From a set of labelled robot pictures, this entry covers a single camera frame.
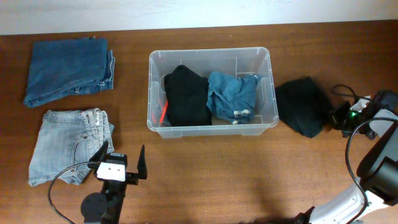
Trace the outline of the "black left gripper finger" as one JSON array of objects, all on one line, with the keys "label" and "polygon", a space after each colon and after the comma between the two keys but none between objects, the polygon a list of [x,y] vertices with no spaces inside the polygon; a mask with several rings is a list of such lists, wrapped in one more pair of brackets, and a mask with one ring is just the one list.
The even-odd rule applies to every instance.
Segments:
[{"label": "black left gripper finger", "polygon": [[105,140],[100,149],[90,158],[90,162],[102,162],[108,150],[108,140]]},{"label": "black left gripper finger", "polygon": [[137,163],[137,176],[138,179],[146,180],[148,173],[147,173],[147,166],[146,166],[146,155],[145,155],[145,145],[142,145],[139,160]]}]

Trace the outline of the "light blue jeans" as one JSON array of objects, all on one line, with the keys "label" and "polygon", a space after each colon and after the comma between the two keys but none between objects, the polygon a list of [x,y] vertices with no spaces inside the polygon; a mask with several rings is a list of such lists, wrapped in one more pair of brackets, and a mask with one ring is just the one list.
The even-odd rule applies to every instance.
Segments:
[{"label": "light blue jeans", "polygon": [[98,108],[76,111],[48,110],[42,118],[29,164],[29,185],[51,181],[67,167],[87,162],[105,141],[114,152],[114,125]]}]

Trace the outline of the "black garment with red stripe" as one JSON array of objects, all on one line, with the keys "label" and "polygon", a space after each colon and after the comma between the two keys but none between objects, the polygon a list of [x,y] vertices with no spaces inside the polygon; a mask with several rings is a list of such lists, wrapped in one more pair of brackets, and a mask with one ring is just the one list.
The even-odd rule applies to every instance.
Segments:
[{"label": "black garment with red stripe", "polygon": [[148,122],[154,128],[211,126],[208,79],[185,65],[162,77],[150,76]]}]

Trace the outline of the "dark blue jeans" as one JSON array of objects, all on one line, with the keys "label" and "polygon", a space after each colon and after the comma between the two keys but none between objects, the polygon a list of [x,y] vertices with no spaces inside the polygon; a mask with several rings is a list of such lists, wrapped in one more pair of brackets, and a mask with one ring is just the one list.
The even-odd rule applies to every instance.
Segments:
[{"label": "dark blue jeans", "polygon": [[35,108],[114,88],[115,57],[104,38],[34,42],[23,103]]}]

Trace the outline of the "blue denim shirt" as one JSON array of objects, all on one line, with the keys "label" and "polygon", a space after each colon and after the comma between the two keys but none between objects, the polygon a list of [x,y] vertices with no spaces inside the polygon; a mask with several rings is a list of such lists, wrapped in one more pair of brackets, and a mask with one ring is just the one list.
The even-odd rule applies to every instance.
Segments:
[{"label": "blue denim shirt", "polygon": [[254,119],[259,77],[248,74],[233,77],[211,72],[208,77],[207,107],[213,116],[231,124],[247,124]]}]

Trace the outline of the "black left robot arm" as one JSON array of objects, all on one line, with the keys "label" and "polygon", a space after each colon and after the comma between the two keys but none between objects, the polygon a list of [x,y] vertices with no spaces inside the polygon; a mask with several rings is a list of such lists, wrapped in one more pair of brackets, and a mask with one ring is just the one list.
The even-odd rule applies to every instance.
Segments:
[{"label": "black left robot arm", "polygon": [[117,224],[120,219],[126,189],[128,185],[137,185],[146,180],[147,166],[145,146],[141,147],[137,172],[127,172],[127,155],[115,152],[107,153],[105,141],[89,160],[89,168],[94,176],[103,183],[100,192],[86,196],[81,203],[81,214],[85,223]]}]

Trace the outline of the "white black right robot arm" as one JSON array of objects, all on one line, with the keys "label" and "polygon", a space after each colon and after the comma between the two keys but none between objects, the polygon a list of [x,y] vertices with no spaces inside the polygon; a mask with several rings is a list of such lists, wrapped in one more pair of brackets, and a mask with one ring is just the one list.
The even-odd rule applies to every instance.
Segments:
[{"label": "white black right robot arm", "polygon": [[[378,112],[358,124],[346,144],[345,162],[354,184],[328,203],[299,213],[292,223],[354,223],[375,210],[397,205],[397,94],[379,90],[367,108],[373,105],[380,108]],[[380,139],[353,173],[349,147],[357,131],[367,124]]]}]

